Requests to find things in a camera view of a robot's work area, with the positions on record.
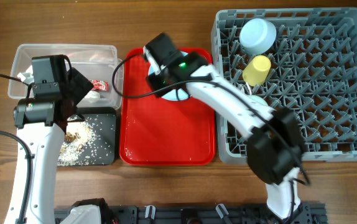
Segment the light blue plate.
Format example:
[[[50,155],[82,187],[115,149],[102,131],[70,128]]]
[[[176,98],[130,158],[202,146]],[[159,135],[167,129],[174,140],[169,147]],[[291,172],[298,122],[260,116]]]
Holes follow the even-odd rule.
[[[190,96],[182,89],[173,89],[170,92],[161,96],[161,98],[168,101],[185,101],[190,98]]]

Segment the red candy wrapper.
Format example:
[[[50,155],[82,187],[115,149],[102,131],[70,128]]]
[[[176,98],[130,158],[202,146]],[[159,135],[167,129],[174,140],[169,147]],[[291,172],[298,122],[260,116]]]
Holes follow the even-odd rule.
[[[90,80],[93,84],[92,91],[108,91],[109,90],[109,83],[103,80]]]

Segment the white plastic fork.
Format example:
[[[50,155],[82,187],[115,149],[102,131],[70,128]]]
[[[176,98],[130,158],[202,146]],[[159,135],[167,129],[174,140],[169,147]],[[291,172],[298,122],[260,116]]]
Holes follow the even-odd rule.
[[[249,85],[249,83],[245,83],[245,85],[246,85],[246,88],[248,89],[248,95],[252,95],[253,94],[253,91],[252,91],[252,88],[251,88],[251,86]]]

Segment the yellow plastic cup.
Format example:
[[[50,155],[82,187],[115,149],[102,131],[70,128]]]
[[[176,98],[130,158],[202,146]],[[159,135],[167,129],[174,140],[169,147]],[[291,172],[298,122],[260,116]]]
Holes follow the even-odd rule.
[[[271,61],[266,56],[255,56],[243,70],[243,80],[250,86],[262,85],[270,69]]]

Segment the white tissue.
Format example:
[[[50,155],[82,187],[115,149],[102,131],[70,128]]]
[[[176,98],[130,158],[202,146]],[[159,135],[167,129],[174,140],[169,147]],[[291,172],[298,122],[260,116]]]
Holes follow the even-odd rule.
[[[88,99],[88,100],[96,100],[96,99],[100,99],[100,98],[101,98],[101,95],[97,91],[89,91],[85,95],[85,99]]]

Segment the green bowl with food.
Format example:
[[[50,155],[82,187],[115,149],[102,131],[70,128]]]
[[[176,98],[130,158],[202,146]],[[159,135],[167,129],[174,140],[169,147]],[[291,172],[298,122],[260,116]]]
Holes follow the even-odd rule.
[[[261,98],[260,96],[249,95],[249,98],[254,100],[254,101],[257,101],[258,103],[260,103],[262,105],[269,106],[268,103],[263,98]]]

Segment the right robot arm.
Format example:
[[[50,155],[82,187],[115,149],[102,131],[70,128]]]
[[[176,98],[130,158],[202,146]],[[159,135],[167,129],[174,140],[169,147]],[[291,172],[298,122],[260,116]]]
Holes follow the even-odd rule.
[[[240,92],[204,57],[174,50],[156,54],[143,50],[153,69],[152,91],[158,97],[174,88],[213,108],[228,120],[247,145],[248,166],[266,185],[267,207],[281,220],[291,222],[300,204],[298,173],[303,171],[304,142],[295,114],[275,110]]]

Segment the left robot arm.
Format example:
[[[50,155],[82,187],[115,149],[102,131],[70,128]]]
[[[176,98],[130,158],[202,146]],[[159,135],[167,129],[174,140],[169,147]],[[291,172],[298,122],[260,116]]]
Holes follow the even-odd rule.
[[[69,117],[92,89],[66,55],[32,58],[34,82],[13,111],[18,154],[5,223],[54,223],[57,161]]]

